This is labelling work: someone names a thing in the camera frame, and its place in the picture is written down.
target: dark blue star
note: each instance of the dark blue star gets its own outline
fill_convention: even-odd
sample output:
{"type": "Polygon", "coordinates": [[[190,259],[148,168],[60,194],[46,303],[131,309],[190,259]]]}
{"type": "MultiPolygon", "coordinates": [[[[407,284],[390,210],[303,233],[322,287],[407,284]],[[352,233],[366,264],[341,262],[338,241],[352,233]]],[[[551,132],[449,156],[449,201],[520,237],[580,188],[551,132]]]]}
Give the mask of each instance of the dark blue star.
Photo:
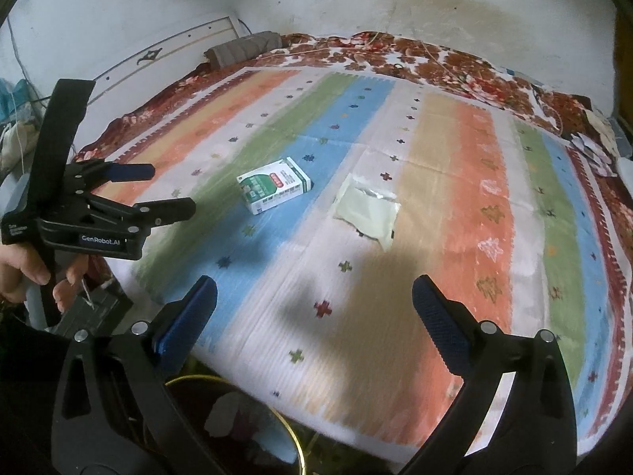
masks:
{"type": "Polygon", "coordinates": [[[218,265],[219,268],[228,268],[231,265],[231,258],[222,257],[216,262],[216,264],[218,265]]]}

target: box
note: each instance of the box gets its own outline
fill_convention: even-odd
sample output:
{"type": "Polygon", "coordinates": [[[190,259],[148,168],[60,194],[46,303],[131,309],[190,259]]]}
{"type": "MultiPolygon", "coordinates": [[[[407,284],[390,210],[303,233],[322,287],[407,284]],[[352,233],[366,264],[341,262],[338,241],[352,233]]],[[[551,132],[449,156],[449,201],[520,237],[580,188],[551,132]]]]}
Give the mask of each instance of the box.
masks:
{"type": "Polygon", "coordinates": [[[312,181],[286,157],[237,178],[246,206],[255,215],[312,189],[312,181]]]}

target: white wall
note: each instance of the white wall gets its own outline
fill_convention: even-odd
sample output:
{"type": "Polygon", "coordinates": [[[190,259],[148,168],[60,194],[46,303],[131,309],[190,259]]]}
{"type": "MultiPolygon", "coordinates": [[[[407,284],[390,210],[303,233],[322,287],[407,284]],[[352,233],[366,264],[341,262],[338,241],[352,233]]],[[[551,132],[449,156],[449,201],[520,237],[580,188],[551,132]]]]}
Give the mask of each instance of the white wall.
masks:
{"type": "MultiPolygon", "coordinates": [[[[48,96],[58,78],[94,78],[213,12],[226,15],[226,0],[18,0],[10,17],[27,74],[48,96]]],[[[22,78],[6,23],[0,28],[0,76],[22,78]]]]}
{"type": "Polygon", "coordinates": [[[611,0],[229,0],[229,5],[253,31],[313,35],[388,30],[412,37],[412,15],[419,39],[585,94],[612,111],[611,0]]]}

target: bed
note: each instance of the bed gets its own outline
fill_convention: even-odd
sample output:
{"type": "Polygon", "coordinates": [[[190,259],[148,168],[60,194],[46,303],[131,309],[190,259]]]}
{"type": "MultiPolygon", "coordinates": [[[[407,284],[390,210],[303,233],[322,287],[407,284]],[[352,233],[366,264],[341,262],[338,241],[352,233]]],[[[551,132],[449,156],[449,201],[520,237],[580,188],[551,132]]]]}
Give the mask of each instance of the bed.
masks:
{"type": "Polygon", "coordinates": [[[156,167],[151,182],[102,196],[197,203],[192,220],[152,233],[142,260],[110,261],[136,304],[129,320],[213,277],[218,307],[195,356],[289,417],[395,462],[460,389],[411,305],[422,273],[478,320],[555,333],[579,453],[612,422],[632,351],[633,201],[616,156],[588,99],[376,32],[294,34],[254,61],[201,64],[78,153],[156,167]],[[287,156],[313,190],[253,216],[236,176],[287,156]],[[349,173],[401,203],[386,252],[332,216],[349,173]]]}

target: human hand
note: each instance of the human hand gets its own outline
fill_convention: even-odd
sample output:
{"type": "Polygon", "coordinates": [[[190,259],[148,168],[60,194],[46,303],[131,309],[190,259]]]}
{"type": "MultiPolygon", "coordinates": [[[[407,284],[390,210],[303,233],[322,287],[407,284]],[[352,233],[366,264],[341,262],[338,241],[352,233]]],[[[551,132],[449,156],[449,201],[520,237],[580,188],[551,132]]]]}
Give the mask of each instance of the human hand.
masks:
{"type": "MultiPolygon", "coordinates": [[[[66,269],[66,278],[53,289],[53,298],[60,311],[67,310],[81,288],[81,279],[88,270],[88,255],[77,255],[66,269]]],[[[0,244],[0,295],[12,303],[26,299],[23,277],[46,285],[51,274],[44,261],[30,244],[0,244]]]]}

